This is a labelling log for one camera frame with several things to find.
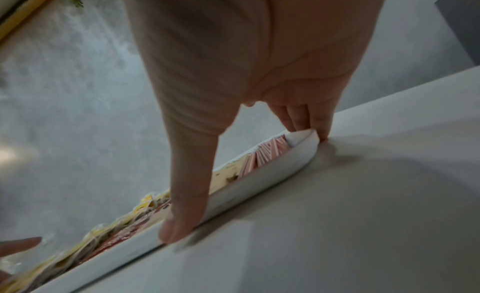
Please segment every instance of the white countertop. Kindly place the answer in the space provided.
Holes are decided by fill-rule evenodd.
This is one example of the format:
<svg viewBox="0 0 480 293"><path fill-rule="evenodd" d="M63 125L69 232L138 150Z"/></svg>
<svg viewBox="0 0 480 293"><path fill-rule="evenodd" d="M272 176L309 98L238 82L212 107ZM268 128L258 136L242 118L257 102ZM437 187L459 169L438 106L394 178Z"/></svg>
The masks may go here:
<svg viewBox="0 0 480 293"><path fill-rule="evenodd" d="M335 115L305 169L82 293L480 292L480 67Z"/></svg>

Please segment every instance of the white tray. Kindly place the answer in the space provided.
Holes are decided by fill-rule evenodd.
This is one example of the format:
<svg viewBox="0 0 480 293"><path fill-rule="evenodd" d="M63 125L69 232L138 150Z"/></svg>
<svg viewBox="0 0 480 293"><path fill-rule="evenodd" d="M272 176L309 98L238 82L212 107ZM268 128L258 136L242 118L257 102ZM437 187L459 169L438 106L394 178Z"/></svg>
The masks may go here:
<svg viewBox="0 0 480 293"><path fill-rule="evenodd" d="M319 138L314 130L286 135L290 150L264 166L212 194L200 223L225 212L256 194L292 176L308 164L317 152ZM89 284L159 246L158 232L163 222L149 227L132 238L115 245L71 271L44 284L33 293L69 293Z"/></svg>

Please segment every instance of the gray floor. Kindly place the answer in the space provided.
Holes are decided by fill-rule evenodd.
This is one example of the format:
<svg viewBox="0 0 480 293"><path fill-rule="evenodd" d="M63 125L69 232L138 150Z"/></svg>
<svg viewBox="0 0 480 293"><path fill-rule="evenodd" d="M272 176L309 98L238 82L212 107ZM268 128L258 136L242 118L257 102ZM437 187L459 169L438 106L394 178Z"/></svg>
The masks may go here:
<svg viewBox="0 0 480 293"><path fill-rule="evenodd" d="M473 66L435 1L386 1L340 110ZM0 138L39 154L0 184L1 240L56 233L64 248L169 185L160 112L120 0L84 2L53 1L0 46ZM243 108L217 164L282 129L264 105Z"/></svg>

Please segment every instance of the hand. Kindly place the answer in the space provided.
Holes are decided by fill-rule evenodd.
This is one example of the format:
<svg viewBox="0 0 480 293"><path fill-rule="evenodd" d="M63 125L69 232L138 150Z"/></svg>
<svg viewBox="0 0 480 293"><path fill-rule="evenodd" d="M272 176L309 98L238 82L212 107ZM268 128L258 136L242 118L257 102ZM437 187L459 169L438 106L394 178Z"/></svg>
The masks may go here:
<svg viewBox="0 0 480 293"><path fill-rule="evenodd" d="M173 243L201 220L219 136L264 101L326 139L383 0L124 0L171 146Z"/></svg>
<svg viewBox="0 0 480 293"><path fill-rule="evenodd" d="M41 242L41 237L32 237L11 241L0 241L0 258L32 249L38 246ZM0 284L9 279L10 277L10 274L0 270Z"/></svg>

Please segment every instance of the yellow edge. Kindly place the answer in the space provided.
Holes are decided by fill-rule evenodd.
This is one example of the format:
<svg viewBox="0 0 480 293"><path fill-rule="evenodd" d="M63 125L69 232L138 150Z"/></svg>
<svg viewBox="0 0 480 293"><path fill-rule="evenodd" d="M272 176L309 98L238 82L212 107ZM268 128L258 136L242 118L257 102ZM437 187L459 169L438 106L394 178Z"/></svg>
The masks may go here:
<svg viewBox="0 0 480 293"><path fill-rule="evenodd" d="M27 0L8 19L0 24L0 41L25 20L33 11L38 9L47 0Z"/></svg>

